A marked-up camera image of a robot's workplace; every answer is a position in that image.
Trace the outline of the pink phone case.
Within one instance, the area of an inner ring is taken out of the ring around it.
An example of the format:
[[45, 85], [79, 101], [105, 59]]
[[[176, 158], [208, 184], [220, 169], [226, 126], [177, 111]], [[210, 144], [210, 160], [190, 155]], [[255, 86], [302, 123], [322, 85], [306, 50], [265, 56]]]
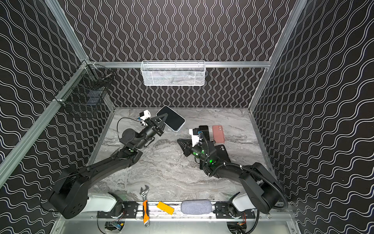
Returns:
[[213, 138], [216, 143], [225, 143], [225, 135], [224, 135], [224, 130], [221, 125], [214, 125], [212, 127], [212, 133], [213, 133]]

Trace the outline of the black phone case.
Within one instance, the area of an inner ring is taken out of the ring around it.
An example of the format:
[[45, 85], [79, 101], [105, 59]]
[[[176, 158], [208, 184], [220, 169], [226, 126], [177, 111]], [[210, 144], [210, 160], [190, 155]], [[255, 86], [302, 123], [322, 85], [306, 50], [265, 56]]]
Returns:
[[223, 144], [216, 145], [215, 149], [216, 149], [218, 161], [225, 161], [225, 162], [231, 163], [226, 147]]

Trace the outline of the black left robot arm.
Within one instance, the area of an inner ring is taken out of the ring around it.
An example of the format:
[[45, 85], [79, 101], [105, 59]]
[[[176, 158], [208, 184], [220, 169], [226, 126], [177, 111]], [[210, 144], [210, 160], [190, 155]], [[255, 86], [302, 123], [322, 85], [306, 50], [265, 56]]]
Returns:
[[148, 147], [156, 135], [163, 134], [167, 118], [167, 114], [161, 114], [145, 119], [145, 128], [141, 132], [126, 129], [120, 138], [123, 148], [105, 160], [77, 170], [69, 168], [63, 171], [48, 189], [48, 202], [66, 219], [90, 211], [109, 212], [120, 216], [122, 200], [118, 196], [91, 195], [89, 189], [113, 173], [135, 165], [143, 155], [141, 149]]

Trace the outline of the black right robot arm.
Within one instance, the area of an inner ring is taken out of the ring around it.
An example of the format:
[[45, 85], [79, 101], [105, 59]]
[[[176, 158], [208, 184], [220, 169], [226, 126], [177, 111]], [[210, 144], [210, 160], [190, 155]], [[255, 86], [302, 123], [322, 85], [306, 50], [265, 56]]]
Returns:
[[270, 172], [260, 163], [239, 165], [231, 162], [223, 144], [213, 141], [192, 145], [192, 140], [177, 140], [184, 156], [194, 156], [200, 161], [200, 169], [209, 177], [226, 178], [240, 183], [249, 200], [260, 212], [272, 209], [286, 210], [288, 201], [283, 189]]

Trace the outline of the white mesh basket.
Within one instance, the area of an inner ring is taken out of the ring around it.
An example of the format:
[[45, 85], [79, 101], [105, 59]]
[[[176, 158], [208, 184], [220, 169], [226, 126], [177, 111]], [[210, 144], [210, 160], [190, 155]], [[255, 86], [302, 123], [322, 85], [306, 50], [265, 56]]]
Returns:
[[144, 60], [140, 67], [146, 86], [203, 86], [203, 60]]

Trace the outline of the grey fabric pouch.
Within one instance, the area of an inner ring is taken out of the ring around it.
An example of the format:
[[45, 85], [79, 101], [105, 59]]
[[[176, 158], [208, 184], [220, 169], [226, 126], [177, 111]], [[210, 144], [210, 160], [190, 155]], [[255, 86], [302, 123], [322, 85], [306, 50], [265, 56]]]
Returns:
[[209, 200], [186, 200], [181, 203], [181, 212], [186, 215], [205, 215], [212, 212]]

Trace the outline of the orange handled adjustable wrench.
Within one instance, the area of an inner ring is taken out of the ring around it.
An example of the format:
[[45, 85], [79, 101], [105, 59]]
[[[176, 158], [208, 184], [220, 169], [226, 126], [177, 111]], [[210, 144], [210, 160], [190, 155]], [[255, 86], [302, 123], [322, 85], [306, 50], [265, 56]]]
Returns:
[[142, 207], [143, 207], [143, 224], [145, 227], [149, 227], [150, 225], [150, 215], [149, 215], [149, 206], [148, 206], [148, 200], [147, 200], [147, 194], [149, 192], [149, 186], [145, 185], [145, 187], [141, 188], [140, 190], [140, 196], [143, 199]]

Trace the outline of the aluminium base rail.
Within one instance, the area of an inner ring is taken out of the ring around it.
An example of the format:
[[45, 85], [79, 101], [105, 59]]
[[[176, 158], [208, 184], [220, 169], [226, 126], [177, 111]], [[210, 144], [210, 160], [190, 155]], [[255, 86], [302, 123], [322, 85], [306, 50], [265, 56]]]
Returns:
[[[169, 220], [191, 220], [191, 221], [240, 221], [242, 219], [253, 219], [255, 217], [256, 208], [246, 201], [244, 204], [230, 202], [230, 201], [216, 201], [211, 202], [212, 212], [209, 214], [190, 215], [181, 212], [182, 202], [165, 202], [165, 204], [174, 208], [173, 215], [157, 208], [158, 202], [148, 202], [149, 215], [151, 221], [169, 221]], [[98, 212], [95, 217], [98, 219], [105, 219], [109, 221], [114, 220], [143, 220], [142, 202], [126, 201], [122, 204], [123, 212], [120, 216], [115, 217], [106, 212]]]

